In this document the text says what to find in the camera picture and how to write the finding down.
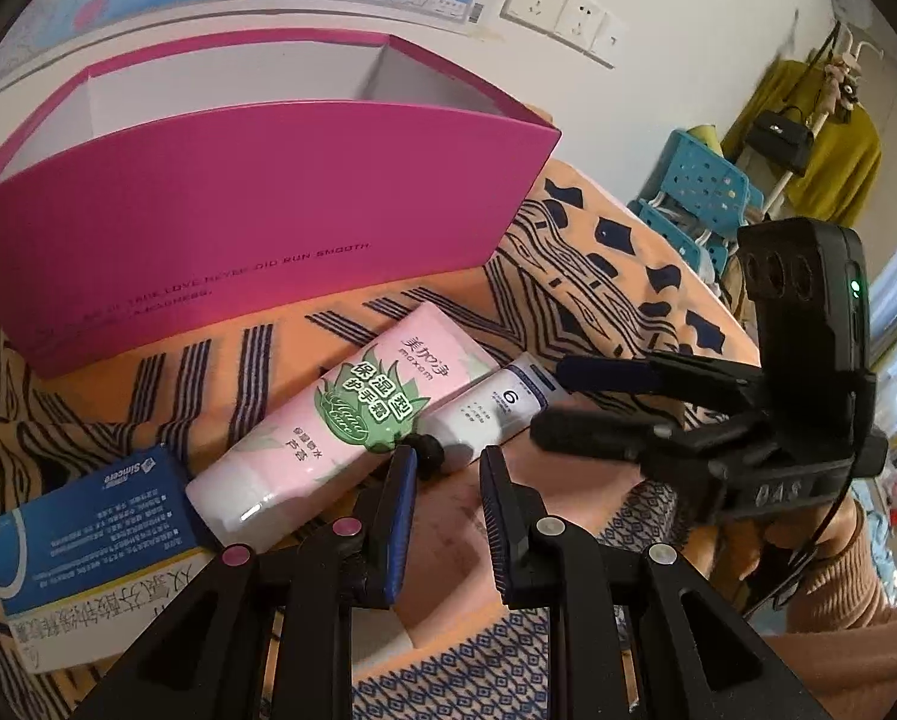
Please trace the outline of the pink sleeve forearm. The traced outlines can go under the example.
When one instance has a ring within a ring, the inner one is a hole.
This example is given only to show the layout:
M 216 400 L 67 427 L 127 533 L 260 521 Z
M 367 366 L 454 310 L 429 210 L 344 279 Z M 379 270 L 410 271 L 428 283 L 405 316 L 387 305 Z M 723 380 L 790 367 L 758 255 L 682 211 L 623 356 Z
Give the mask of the pink sleeve forearm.
M 887 601 L 865 511 L 846 500 L 767 643 L 834 718 L 886 718 L 897 702 L 897 606 Z

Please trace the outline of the person right hand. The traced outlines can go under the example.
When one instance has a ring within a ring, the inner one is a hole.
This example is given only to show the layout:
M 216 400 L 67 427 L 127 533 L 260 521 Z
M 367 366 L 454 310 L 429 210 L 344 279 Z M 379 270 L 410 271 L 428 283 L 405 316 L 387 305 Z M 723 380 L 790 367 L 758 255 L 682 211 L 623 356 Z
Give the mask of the person right hand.
M 823 527 L 814 543 L 814 555 L 829 559 L 845 550 L 855 535 L 857 523 L 857 504 L 852 497 L 846 497 L 837 509 L 824 504 L 767 520 L 699 525 L 692 528 L 681 554 L 710 580 L 720 595 L 734 601 L 743 582 L 759 566 L 766 546 L 798 551 Z

